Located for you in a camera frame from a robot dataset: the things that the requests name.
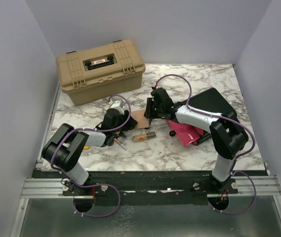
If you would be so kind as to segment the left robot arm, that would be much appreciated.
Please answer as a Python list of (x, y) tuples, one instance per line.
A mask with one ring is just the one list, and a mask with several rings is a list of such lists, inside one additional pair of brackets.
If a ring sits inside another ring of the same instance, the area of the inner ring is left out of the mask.
[(120, 113), (117, 109), (108, 109), (103, 121), (94, 129), (75, 129), (64, 123), (45, 144), (41, 157), (49, 162), (53, 169), (70, 178), (79, 194), (86, 195), (91, 190), (91, 182), (88, 180), (88, 172), (79, 163), (84, 147), (111, 146), (116, 133), (133, 130), (137, 124), (128, 110)]

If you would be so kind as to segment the square copper compact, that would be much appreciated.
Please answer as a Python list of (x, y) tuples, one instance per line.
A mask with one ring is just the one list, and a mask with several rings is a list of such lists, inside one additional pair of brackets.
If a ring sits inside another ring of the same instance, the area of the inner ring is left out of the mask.
[(134, 129), (147, 129), (150, 127), (149, 119), (144, 116), (145, 109), (131, 112), (132, 118), (137, 121)]

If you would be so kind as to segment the black makeup drawer organizer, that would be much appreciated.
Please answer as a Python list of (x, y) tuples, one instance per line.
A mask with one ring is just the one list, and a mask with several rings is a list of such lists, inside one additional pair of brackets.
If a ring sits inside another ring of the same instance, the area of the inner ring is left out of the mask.
[(211, 126), (219, 121), (220, 116), (236, 118), (237, 112), (215, 88), (203, 91), (181, 102), (176, 112), (179, 123), (198, 127), (204, 131), (198, 144), (212, 137)]

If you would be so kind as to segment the pink drawer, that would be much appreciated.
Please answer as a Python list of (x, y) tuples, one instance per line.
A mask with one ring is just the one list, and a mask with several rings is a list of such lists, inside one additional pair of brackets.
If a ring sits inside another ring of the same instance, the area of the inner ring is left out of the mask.
[(166, 121), (166, 124), (170, 128), (169, 135), (171, 137), (177, 137), (183, 147), (190, 144), (197, 145), (199, 139), (204, 135), (204, 131), (198, 127), (184, 124), (176, 123), (173, 121)]

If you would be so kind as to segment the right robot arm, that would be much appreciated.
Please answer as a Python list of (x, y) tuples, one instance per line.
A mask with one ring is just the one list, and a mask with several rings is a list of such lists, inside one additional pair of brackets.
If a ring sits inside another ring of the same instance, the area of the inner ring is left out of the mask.
[(147, 99), (145, 117), (194, 126), (208, 133), (217, 152), (209, 187), (214, 193), (226, 189), (234, 159), (249, 137), (239, 123), (235, 109), (215, 88), (176, 103), (164, 88), (153, 88)]

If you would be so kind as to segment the beige concealer tube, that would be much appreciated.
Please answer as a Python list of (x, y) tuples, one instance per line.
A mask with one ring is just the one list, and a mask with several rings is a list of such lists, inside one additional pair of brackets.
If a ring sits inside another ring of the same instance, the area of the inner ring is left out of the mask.
[(145, 140), (149, 140), (152, 138), (156, 137), (156, 133), (155, 132), (147, 132), (147, 133), (143, 133), (143, 134), (139, 134), (133, 137), (133, 140), (135, 142), (141, 142), (141, 141), (145, 141)]

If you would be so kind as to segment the slim concealer tube white cap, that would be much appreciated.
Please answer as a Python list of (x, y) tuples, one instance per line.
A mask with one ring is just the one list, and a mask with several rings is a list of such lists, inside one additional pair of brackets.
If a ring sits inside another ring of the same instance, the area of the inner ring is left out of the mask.
[(126, 142), (124, 142), (124, 141), (121, 140), (120, 138), (114, 138), (114, 141), (115, 141), (120, 147), (122, 147), (124, 150), (127, 150), (127, 144), (126, 144)]

